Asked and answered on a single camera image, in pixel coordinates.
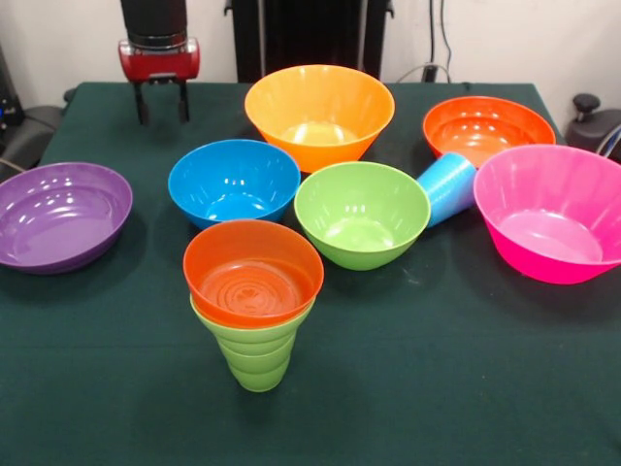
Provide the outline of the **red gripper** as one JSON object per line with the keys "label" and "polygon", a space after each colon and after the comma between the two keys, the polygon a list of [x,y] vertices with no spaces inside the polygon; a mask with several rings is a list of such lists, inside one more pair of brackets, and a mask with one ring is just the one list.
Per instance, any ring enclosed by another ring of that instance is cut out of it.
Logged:
{"label": "red gripper", "polygon": [[143,95],[145,82],[172,79],[179,87],[179,114],[182,123],[189,122],[187,80],[195,79],[200,68],[200,48],[195,38],[189,38],[180,48],[168,50],[145,50],[121,40],[117,47],[118,57],[125,78],[133,83],[138,120],[148,125],[148,106]]}

